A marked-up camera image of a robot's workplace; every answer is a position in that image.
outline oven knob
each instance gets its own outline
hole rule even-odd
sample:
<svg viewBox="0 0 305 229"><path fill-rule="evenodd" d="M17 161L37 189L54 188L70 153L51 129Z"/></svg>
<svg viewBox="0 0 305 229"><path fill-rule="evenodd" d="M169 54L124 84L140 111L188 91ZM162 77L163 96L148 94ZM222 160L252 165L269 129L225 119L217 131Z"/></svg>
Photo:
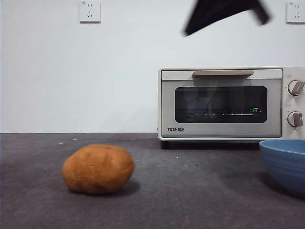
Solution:
<svg viewBox="0 0 305 229"><path fill-rule="evenodd" d="M288 91L293 96L298 96L302 93L305 82L300 80L293 80L288 85Z"/></svg>
<svg viewBox="0 0 305 229"><path fill-rule="evenodd" d="M288 115L288 123L290 126L298 127L303 126L303 119L302 119L302 113L298 111L291 112Z"/></svg>

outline brown potato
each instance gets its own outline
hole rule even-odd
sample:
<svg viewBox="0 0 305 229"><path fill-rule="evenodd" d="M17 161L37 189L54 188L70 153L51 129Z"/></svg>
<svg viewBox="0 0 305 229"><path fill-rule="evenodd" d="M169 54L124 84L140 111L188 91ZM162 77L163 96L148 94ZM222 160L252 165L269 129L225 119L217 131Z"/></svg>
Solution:
<svg viewBox="0 0 305 229"><path fill-rule="evenodd" d="M63 164L62 177L73 191L88 194L119 190L132 176L134 162L127 150L108 145L85 146Z"/></svg>

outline oven door handle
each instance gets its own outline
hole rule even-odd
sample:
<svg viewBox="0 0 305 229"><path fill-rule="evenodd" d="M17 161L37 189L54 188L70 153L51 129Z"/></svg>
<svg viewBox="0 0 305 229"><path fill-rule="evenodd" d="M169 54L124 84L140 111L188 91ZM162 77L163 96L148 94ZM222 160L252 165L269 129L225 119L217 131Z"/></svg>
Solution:
<svg viewBox="0 0 305 229"><path fill-rule="evenodd" d="M202 70L194 71L193 77L205 77L205 76L241 76L247 77L253 75L253 70Z"/></svg>

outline bowl rim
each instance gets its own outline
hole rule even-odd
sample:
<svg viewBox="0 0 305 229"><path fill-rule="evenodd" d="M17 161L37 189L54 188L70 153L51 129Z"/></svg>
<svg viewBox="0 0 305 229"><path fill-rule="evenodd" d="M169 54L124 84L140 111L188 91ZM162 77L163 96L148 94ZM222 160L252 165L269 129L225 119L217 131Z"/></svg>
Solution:
<svg viewBox="0 0 305 229"><path fill-rule="evenodd" d="M265 142L277 142L277 141L293 141L293 142L300 141L300 142L305 142L305 139L268 139L268 140L264 140L264 141L259 142L259 146L267 148L267 149L272 149L272 150L276 150L276 151L282 151L282 152L291 153L291 154L305 155L305 152L297 152L297 151L280 149L280 148L264 145Z"/></svg>

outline oven window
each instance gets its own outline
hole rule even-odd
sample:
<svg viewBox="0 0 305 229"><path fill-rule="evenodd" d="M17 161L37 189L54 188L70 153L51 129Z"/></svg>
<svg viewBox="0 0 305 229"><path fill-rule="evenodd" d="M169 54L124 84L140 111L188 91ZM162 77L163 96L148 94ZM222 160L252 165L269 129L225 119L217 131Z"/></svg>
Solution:
<svg viewBox="0 0 305 229"><path fill-rule="evenodd" d="M267 88L178 87L175 119L179 123L264 123Z"/></svg>

